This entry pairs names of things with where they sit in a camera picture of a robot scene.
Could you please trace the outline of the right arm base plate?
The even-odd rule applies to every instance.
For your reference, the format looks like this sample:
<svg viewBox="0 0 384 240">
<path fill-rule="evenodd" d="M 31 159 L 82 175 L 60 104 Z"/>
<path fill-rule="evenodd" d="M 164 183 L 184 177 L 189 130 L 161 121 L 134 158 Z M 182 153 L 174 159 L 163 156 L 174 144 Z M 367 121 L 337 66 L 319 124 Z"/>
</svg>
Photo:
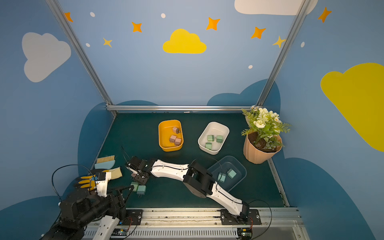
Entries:
<svg viewBox="0 0 384 240">
<path fill-rule="evenodd" d="M 222 225 L 251 225 L 251 223 L 253 225 L 262 225 L 261 216 L 257 209 L 250 209 L 247 218 L 232 215 L 228 210 L 221 209 L 220 220 Z"/>
</svg>

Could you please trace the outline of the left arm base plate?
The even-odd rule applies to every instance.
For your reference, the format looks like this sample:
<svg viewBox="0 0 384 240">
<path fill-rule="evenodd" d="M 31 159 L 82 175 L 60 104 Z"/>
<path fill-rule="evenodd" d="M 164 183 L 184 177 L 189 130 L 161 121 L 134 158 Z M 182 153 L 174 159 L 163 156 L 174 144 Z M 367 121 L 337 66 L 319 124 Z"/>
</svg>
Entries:
<svg viewBox="0 0 384 240">
<path fill-rule="evenodd" d="M 140 225 L 143 218 L 143 210 L 141 209 L 126 209 L 126 216 L 120 221 L 120 225 Z"/>
</svg>

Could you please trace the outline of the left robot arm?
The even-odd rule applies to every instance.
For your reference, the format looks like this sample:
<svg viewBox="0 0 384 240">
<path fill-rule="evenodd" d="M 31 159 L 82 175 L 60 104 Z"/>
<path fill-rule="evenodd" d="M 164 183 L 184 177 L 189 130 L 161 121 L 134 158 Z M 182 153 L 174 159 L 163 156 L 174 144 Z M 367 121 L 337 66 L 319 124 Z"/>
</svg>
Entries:
<svg viewBox="0 0 384 240">
<path fill-rule="evenodd" d="M 106 197 L 90 194 L 86 189 L 75 190 L 61 202 L 58 221 L 41 239 L 81 240 L 85 236 L 86 226 L 99 219 L 101 225 L 94 239 L 108 240 L 115 227 L 129 219 L 126 210 L 128 197 L 123 196 L 124 190 L 130 195 L 134 186 L 107 190 Z"/>
</svg>

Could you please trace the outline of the pink plug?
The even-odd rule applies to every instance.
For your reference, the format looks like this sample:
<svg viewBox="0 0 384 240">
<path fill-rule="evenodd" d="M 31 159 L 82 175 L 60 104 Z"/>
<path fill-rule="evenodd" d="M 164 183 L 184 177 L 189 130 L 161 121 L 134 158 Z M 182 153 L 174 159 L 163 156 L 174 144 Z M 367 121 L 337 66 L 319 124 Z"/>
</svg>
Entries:
<svg viewBox="0 0 384 240">
<path fill-rule="evenodd" d="M 174 141 L 174 144 L 176 146 L 180 146 L 182 144 L 183 140 L 181 138 L 176 138 L 175 141 Z"/>
<path fill-rule="evenodd" d="M 171 143 L 175 143 L 177 139 L 178 139 L 178 137 L 177 137 L 176 135 L 172 135 L 172 136 L 170 137 L 170 142 L 171 142 Z"/>
<path fill-rule="evenodd" d="M 181 132 L 181 130 L 178 127 L 173 127 L 172 130 L 175 134 L 179 134 Z"/>
</svg>

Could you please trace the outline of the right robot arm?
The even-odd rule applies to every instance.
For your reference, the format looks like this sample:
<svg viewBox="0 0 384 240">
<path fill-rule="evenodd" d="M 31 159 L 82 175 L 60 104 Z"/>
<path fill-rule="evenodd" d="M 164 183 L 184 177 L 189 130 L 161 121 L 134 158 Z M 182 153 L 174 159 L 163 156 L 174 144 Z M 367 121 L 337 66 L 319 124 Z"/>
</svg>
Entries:
<svg viewBox="0 0 384 240">
<path fill-rule="evenodd" d="M 141 160 L 133 156 L 126 162 L 126 168 L 132 172 L 134 181 L 139 185 L 144 186 L 150 176 L 181 181 L 195 196 L 210 198 L 223 206 L 238 223 L 245 224 L 249 220 L 249 204 L 224 190 L 212 173 L 196 162 L 178 165 L 158 159 Z"/>
</svg>

